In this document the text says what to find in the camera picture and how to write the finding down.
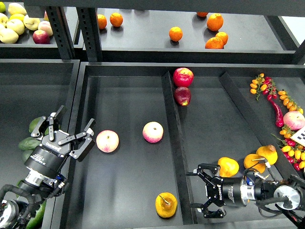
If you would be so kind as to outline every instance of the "robotic arm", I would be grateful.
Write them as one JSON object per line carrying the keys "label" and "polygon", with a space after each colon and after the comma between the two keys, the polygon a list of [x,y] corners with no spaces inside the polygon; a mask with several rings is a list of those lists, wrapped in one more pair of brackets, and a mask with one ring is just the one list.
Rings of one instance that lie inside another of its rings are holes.
{"label": "robotic arm", "polygon": [[[273,181],[266,180],[255,169],[246,170],[244,177],[212,177],[205,171],[209,170],[216,175],[220,166],[199,164],[197,169],[186,175],[199,176],[205,182],[208,200],[204,204],[192,203],[190,207],[197,208],[207,219],[223,218],[226,215],[224,210],[210,211],[208,207],[212,203],[218,207],[226,205],[246,207],[247,203],[252,200],[255,201],[263,217],[266,216],[262,214],[262,210],[273,213],[274,216],[284,214],[298,228],[305,228],[305,217],[300,217],[295,213],[295,210],[305,211],[305,181],[294,175],[287,180],[276,181],[270,170],[270,164],[267,160],[264,163],[266,163]],[[266,207],[268,204],[275,204],[278,210]]]}
{"label": "robotic arm", "polygon": [[[41,117],[31,134],[33,138],[41,140],[41,143],[24,163],[30,170],[28,176],[19,182],[18,187],[4,185],[0,189],[0,229],[26,228],[31,217],[35,217],[40,204],[49,198],[60,196],[68,187],[68,180],[60,174],[67,158],[72,156],[82,161],[93,148],[95,142],[91,128],[95,125],[95,120],[91,119],[83,132],[71,136],[59,129],[65,112],[66,108],[61,106],[49,117]],[[47,128],[49,134],[44,136]],[[7,192],[26,198],[28,203],[3,200]]]}

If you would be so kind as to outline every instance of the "fruit stem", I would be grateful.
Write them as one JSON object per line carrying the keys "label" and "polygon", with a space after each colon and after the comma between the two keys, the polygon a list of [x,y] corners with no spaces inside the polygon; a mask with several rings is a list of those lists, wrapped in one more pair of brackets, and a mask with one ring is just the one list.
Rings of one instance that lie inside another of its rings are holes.
{"label": "fruit stem", "polygon": [[161,197],[161,199],[167,204],[170,205],[170,202],[168,202],[166,199],[164,199],[161,195],[159,195]]}

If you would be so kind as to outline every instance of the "red apple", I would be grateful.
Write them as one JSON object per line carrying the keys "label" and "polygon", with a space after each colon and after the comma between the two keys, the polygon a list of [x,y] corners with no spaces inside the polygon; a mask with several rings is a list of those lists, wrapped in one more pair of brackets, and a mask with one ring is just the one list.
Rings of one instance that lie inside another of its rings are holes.
{"label": "red apple", "polygon": [[50,38],[46,31],[36,30],[33,33],[33,41],[35,44],[50,44]]}
{"label": "red apple", "polygon": [[305,126],[305,117],[299,111],[289,111],[284,115],[284,124],[291,130],[299,130]]}
{"label": "red apple", "polygon": [[105,152],[113,152],[119,145],[119,136],[112,130],[103,130],[96,137],[97,147]]}
{"label": "red apple", "polygon": [[162,139],[163,127],[158,122],[150,122],[144,126],[142,134],[146,141],[156,143]]}
{"label": "red apple", "polygon": [[191,101],[191,91],[187,87],[178,87],[173,94],[177,104],[187,106]]}
{"label": "red apple", "polygon": [[194,79],[194,74],[188,68],[178,68],[173,73],[173,82],[177,87],[189,87]]}

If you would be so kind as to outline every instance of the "tangerine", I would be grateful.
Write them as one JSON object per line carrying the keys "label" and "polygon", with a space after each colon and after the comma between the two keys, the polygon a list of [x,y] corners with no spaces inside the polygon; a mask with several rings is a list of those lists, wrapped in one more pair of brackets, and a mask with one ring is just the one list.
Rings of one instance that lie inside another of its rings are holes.
{"label": "tangerine", "polygon": [[224,45],[227,44],[229,36],[225,32],[218,32],[216,37],[219,37],[221,40],[223,40]]}
{"label": "tangerine", "polygon": [[113,13],[110,16],[110,23],[114,26],[114,27],[120,27],[123,23],[123,16],[119,13]]}
{"label": "tangerine", "polygon": [[206,42],[205,48],[206,49],[223,49],[224,42],[219,37],[212,37]]}
{"label": "tangerine", "polygon": [[179,27],[172,27],[169,32],[169,36],[172,41],[177,42],[181,40],[183,32]]}
{"label": "tangerine", "polygon": [[102,14],[98,14],[97,15],[97,20],[98,20],[98,23],[99,23],[100,30],[105,29],[106,25],[107,25],[106,17]]}
{"label": "tangerine", "polygon": [[206,22],[206,25],[211,31],[218,31],[224,24],[224,19],[220,13],[213,13]]}
{"label": "tangerine", "polygon": [[208,15],[208,12],[197,12],[197,15],[199,17],[206,17]]}

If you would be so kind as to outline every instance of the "dark red apple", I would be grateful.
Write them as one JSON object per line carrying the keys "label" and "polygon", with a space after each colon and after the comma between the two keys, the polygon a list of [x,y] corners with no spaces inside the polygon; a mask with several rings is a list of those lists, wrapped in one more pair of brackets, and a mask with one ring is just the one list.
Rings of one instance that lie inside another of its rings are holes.
{"label": "dark red apple", "polygon": [[173,82],[177,87],[189,87],[193,79],[194,74],[188,68],[178,68],[173,73]]}
{"label": "dark red apple", "polygon": [[177,104],[187,106],[191,101],[191,91],[187,87],[178,87],[173,94]]}
{"label": "dark red apple", "polygon": [[50,38],[46,31],[36,30],[33,33],[33,41],[35,44],[50,44]]}

